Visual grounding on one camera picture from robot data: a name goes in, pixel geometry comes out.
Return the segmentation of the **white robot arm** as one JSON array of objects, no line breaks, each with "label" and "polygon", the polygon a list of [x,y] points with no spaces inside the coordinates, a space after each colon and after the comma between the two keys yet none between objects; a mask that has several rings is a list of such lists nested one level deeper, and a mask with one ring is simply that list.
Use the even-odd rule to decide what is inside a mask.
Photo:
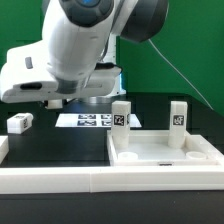
[{"label": "white robot arm", "polygon": [[43,0],[50,99],[105,96],[121,68],[103,58],[112,35],[140,43],[162,29],[169,0]]}]

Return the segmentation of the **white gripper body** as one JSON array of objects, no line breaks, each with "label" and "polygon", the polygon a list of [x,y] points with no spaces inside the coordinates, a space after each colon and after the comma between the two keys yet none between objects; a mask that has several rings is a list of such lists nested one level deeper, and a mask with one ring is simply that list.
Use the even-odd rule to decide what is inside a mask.
[{"label": "white gripper body", "polygon": [[122,68],[115,64],[98,64],[91,76],[84,80],[57,80],[55,90],[48,90],[45,100],[107,96],[113,92]]}]

